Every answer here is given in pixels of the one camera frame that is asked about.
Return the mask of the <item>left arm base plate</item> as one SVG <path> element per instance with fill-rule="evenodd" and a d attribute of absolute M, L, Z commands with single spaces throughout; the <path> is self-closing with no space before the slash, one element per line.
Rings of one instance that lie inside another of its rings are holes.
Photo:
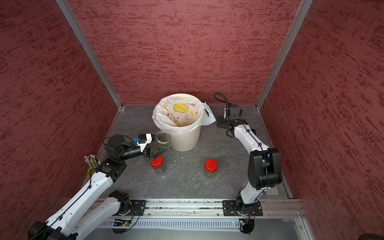
<path fill-rule="evenodd" d="M 124 200 L 117 212 L 119 216 L 142 216 L 146 207 L 146 200 Z"/>

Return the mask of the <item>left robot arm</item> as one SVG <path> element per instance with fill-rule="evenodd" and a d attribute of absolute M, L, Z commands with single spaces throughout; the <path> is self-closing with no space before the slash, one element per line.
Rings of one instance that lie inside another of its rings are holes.
<path fill-rule="evenodd" d="M 28 230 L 29 240 L 83 240 L 113 215 L 141 215 L 142 208 L 133 205 L 129 195 L 121 191 L 113 191 L 101 205 L 87 211 L 122 175 L 127 160 L 142 156 L 152 161 L 159 156 L 151 151 L 156 148 L 156 135 L 140 134 L 135 139 L 113 135 L 106 137 L 103 145 L 107 156 L 88 182 L 45 222 L 35 222 Z"/>

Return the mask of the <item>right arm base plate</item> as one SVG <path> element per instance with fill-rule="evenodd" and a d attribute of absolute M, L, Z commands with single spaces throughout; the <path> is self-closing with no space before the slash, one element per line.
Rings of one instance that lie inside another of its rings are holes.
<path fill-rule="evenodd" d="M 252 204 L 244 204 L 240 200 L 224 200 L 222 205 L 224 216 L 263 216 L 263 210 L 259 201 Z"/>

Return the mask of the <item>clear plastic jar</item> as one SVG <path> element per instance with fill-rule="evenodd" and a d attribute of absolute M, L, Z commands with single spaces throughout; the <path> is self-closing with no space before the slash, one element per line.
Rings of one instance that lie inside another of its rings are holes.
<path fill-rule="evenodd" d="M 165 154 L 171 147 L 172 135 L 167 131 L 158 131 L 152 135 L 153 140 L 150 143 L 151 160 L 155 160 Z"/>

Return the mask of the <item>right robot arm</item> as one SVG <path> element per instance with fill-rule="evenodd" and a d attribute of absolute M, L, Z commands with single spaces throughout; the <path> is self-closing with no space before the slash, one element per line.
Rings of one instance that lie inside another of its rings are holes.
<path fill-rule="evenodd" d="M 217 126 L 230 131 L 249 153 L 248 183 L 239 192 L 235 209 L 240 215 L 250 216 L 257 210 L 259 198 L 283 181 L 280 153 L 264 144 L 251 127 L 240 120 L 218 117 Z"/>

